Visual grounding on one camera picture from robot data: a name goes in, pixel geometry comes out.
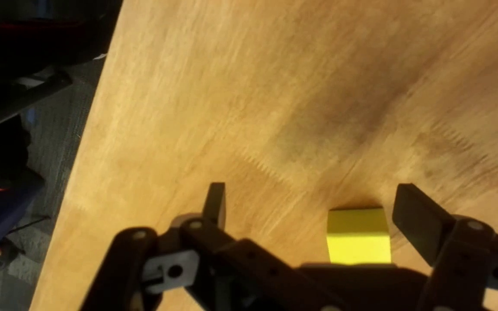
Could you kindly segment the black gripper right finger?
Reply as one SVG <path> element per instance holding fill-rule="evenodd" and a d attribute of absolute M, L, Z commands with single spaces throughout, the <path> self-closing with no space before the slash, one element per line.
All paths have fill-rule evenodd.
<path fill-rule="evenodd" d="M 455 217 L 414 182 L 400 182 L 395 196 L 393 222 L 422 255 L 434 265 L 443 250 Z"/>

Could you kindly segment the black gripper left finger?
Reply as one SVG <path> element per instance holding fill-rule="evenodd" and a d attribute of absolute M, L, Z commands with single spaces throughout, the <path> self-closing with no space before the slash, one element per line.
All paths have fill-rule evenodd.
<path fill-rule="evenodd" d="M 218 227 L 225 226 L 227 219 L 227 184 L 223 181 L 213 181 L 208 188 L 204 200 L 203 217 Z"/>

